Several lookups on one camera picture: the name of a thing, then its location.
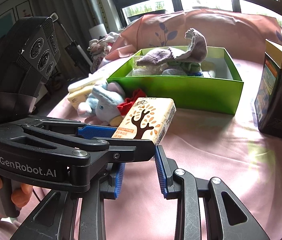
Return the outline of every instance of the tree illustration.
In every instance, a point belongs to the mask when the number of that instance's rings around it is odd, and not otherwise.
[[[135,135],[134,139],[141,139],[145,131],[152,130],[150,132],[150,135],[153,135],[153,132],[155,134],[158,133],[158,131],[155,129],[157,127],[160,127],[160,124],[157,124],[156,126],[150,126],[151,124],[155,124],[157,121],[154,121],[154,117],[151,117],[151,115],[154,114],[155,108],[153,106],[147,105],[146,107],[139,106],[139,111],[134,111],[134,115],[130,114],[131,122],[137,127],[137,134]]]

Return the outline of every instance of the black camera housing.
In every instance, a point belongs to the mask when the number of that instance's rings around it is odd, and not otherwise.
[[[28,116],[60,58],[50,17],[24,17],[0,39],[0,122]]]

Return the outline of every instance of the hand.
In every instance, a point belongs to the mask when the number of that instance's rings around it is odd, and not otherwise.
[[[2,188],[2,180],[0,178],[0,188]],[[29,201],[32,195],[33,186],[21,183],[21,188],[16,189],[11,194],[12,202],[19,208],[24,207]]]

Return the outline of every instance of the blue textured pad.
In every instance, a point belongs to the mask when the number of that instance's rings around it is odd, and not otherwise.
[[[167,195],[168,195],[167,176],[166,176],[164,169],[163,169],[163,163],[162,163],[162,160],[161,160],[161,157],[160,157],[158,147],[156,147],[154,159],[155,159],[155,166],[157,167],[157,173],[158,173],[161,193],[163,194],[164,198],[166,198]]]
[[[125,163],[120,163],[117,174],[115,175],[114,197],[116,199],[118,198],[121,192],[124,168],[125,168]]]
[[[83,128],[78,128],[78,135],[83,136],[85,139],[92,139],[93,137],[111,138],[116,130],[115,127],[88,124]]]

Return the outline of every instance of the gray handle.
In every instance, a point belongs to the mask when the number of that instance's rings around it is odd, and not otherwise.
[[[20,214],[18,208],[11,200],[11,194],[15,189],[21,188],[21,183],[0,176],[3,187],[0,189],[0,213],[5,217],[16,218]]]

